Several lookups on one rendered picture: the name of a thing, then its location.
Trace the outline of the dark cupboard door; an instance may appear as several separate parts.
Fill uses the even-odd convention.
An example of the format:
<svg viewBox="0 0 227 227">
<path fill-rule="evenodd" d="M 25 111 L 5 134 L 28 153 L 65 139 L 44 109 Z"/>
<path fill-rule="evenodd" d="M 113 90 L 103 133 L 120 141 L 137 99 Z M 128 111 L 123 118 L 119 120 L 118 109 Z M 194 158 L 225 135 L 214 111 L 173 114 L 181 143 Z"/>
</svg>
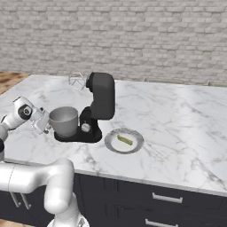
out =
<svg viewBox="0 0 227 227">
<path fill-rule="evenodd" d="M 35 227 L 47 227 L 54 215 L 48 213 L 43 205 L 45 187 L 39 187 L 33 192 L 26 194 L 28 204 L 27 209 L 19 193 L 16 193 L 16 199 L 20 203 L 16 207 L 9 192 L 0 191 L 0 218 L 16 223 L 24 223 Z"/>
</svg>

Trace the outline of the black stand mixer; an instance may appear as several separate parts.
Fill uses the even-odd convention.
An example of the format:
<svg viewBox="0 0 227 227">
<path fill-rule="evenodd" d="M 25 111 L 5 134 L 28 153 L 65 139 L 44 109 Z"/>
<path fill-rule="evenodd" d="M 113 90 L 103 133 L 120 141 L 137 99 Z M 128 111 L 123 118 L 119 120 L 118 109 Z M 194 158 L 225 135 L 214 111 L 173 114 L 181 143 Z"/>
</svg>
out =
<svg viewBox="0 0 227 227">
<path fill-rule="evenodd" d="M 86 87 L 93 94 L 93 101 L 78 115 L 77 131 L 71 137 L 60 137 L 54 131 L 59 142 L 96 143 L 101 140 L 102 132 L 98 120 L 111 120 L 115 113 L 115 83 L 108 73 L 92 72 L 86 80 Z M 90 125 L 90 131 L 82 131 L 82 125 Z"/>
</svg>

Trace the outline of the yellow butter stick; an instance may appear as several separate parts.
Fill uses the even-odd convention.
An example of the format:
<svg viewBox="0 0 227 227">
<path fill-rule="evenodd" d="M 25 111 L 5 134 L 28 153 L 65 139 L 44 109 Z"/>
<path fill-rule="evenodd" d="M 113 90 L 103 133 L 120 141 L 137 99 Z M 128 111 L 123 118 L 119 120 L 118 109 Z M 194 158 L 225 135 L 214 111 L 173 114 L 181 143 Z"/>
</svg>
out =
<svg viewBox="0 0 227 227">
<path fill-rule="evenodd" d="M 133 141 L 127 139 L 126 137 L 122 137 L 120 135 L 117 135 L 118 140 L 122 141 L 123 143 L 127 144 L 127 145 L 133 145 Z"/>
</svg>

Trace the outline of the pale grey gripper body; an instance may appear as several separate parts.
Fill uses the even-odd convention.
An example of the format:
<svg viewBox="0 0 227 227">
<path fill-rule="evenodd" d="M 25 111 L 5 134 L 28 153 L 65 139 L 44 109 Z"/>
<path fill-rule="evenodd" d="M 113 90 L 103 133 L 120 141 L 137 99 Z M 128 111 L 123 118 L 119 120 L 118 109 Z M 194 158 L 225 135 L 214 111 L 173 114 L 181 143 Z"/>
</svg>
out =
<svg viewBox="0 0 227 227">
<path fill-rule="evenodd" d="M 35 108 L 31 115 L 30 121 L 35 132 L 39 135 L 43 134 L 49 123 L 49 113 L 45 110 Z"/>
</svg>

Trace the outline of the silver mixer bowl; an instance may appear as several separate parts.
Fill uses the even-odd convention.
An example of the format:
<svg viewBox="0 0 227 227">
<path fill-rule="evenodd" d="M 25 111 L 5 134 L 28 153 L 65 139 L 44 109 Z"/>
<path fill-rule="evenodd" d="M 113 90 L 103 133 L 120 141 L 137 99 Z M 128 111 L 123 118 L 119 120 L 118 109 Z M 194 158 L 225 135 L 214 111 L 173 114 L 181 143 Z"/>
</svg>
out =
<svg viewBox="0 0 227 227">
<path fill-rule="evenodd" d="M 60 137 L 71 137 L 78 127 L 78 111 L 71 106 L 62 106 L 49 114 L 49 124 Z"/>
</svg>

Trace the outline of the grey rimmed plate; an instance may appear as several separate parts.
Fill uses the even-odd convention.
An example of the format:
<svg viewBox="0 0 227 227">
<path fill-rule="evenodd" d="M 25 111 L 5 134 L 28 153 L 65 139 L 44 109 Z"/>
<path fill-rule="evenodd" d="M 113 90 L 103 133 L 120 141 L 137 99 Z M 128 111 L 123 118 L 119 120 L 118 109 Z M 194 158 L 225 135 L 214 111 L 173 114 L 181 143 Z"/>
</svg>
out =
<svg viewBox="0 0 227 227">
<path fill-rule="evenodd" d="M 118 140 L 117 135 L 132 140 L 133 145 L 127 145 L 122 141 Z M 106 147 L 110 151 L 120 154 L 130 154 L 138 152 L 143 147 L 144 141 L 145 140 L 143 136 L 139 132 L 127 128 L 114 129 L 109 132 L 105 137 Z"/>
</svg>

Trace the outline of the dark drawer front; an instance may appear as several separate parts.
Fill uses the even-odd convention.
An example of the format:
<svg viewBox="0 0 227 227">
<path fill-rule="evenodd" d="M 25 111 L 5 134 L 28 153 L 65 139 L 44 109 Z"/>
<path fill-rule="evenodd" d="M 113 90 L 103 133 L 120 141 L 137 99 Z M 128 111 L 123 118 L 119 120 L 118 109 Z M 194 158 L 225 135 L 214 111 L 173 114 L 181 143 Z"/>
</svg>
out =
<svg viewBox="0 0 227 227">
<path fill-rule="evenodd" d="M 153 227 L 146 225 L 145 219 L 157 223 L 178 224 L 179 227 L 227 227 L 227 218 L 160 208 L 119 207 L 118 217 L 122 222 L 130 223 L 134 227 Z"/>
<path fill-rule="evenodd" d="M 143 204 L 154 205 L 156 207 L 182 209 L 183 211 L 218 211 L 222 207 L 224 198 L 221 196 L 205 194 L 201 192 L 190 192 L 181 189 L 169 188 L 167 186 L 155 184 L 140 184 L 118 180 L 114 186 L 115 193 L 121 199 L 130 199 Z M 152 193 L 168 196 L 172 198 L 183 197 L 183 203 L 173 203 L 162 200 L 154 200 Z"/>
</svg>

